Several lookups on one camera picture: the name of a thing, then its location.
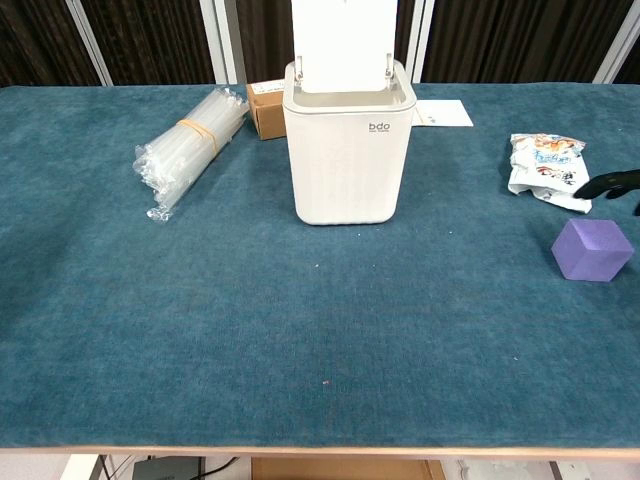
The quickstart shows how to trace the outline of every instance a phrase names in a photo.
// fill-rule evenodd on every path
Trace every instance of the plastic straw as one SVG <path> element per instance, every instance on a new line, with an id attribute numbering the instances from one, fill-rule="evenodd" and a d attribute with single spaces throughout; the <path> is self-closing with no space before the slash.
<path id="1" fill-rule="evenodd" d="M 220 150 L 231 141 L 249 110 L 228 88 L 216 89 L 181 122 L 143 146 L 136 147 L 133 169 L 153 188 L 158 206 L 149 218 L 166 222 L 173 207 Z"/>

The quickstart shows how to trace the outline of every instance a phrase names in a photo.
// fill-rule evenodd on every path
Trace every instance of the white trash can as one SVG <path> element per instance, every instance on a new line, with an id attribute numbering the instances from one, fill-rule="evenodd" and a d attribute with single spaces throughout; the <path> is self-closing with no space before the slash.
<path id="1" fill-rule="evenodd" d="M 283 109 L 296 212 L 312 225 L 384 222 L 395 212 L 416 103 L 392 57 L 396 2 L 292 7 L 296 61 L 285 70 Z M 377 41 L 358 41 L 374 33 Z"/>

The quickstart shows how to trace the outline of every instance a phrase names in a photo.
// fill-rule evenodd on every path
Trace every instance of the trash can lid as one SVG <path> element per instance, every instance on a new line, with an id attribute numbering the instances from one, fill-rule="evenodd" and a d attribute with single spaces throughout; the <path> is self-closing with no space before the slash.
<path id="1" fill-rule="evenodd" d="M 292 0 L 302 90 L 379 91 L 393 75 L 396 0 Z"/>

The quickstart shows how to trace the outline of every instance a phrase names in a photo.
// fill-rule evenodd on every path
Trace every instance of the cable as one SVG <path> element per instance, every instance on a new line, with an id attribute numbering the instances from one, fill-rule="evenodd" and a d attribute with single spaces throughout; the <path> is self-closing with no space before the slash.
<path id="1" fill-rule="evenodd" d="M 189 480 L 200 480 L 201 478 L 206 477 L 207 475 L 213 475 L 214 473 L 218 473 L 221 472 L 222 470 L 224 470 L 227 467 L 230 467 L 231 465 L 233 465 L 234 463 L 236 463 L 238 461 L 240 457 L 232 457 L 231 460 L 229 460 L 227 463 L 225 463 L 224 465 L 222 465 L 221 467 L 218 468 L 214 468 L 213 470 L 209 471 L 209 472 L 204 472 L 201 475 L 196 475 L 195 477 L 191 477 Z"/>
<path id="2" fill-rule="evenodd" d="M 122 463 L 120 465 L 118 465 L 118 468 L 116 468 L 113 473 L 111 474 L 111 476 L 109 478 L 115 478 L 116 473 L 118 473 L 120 471 L 120 469 L 122 468 L 122 466 L 127 463 L 129 461 L 129 459 L 131 458 L 131 455 L 127 456 L 127 458 L 125 458 Z"/>
<path id="3" fill-rule="evenodd" d="M 107 477 L 107 480 L 111 480 L 111 475 L 109 475 L 109 471 L 107 470 L 107 464 L 104 461 L 104 455 L 98 455 L 98 458 L 102 463 L 102 471 L 104 472 L 105 477 Z"/>

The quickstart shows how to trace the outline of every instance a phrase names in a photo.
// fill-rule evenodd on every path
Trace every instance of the rubber band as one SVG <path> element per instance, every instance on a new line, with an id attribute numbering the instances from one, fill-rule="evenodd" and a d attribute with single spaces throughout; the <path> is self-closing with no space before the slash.
<path id="1" fill-rule="evenodd" d="M 185 127 L 192 128 L 196 132 L 198 132 L 198 134 L 200 134 L 202 138 L 204 138 L 205 135 L 211 138 L 211 140 L 213 141 L 213 156 L 216 156 L 218 154 L 218 141 L 216 140 L 216 136 L 211 130 L 208 130 L 198 122 L 194 122 L 193 120 L 190 120 L 188 118 L 183 118 L 178 123 L 176 123 L 176 125 L 184 125 Z"/>

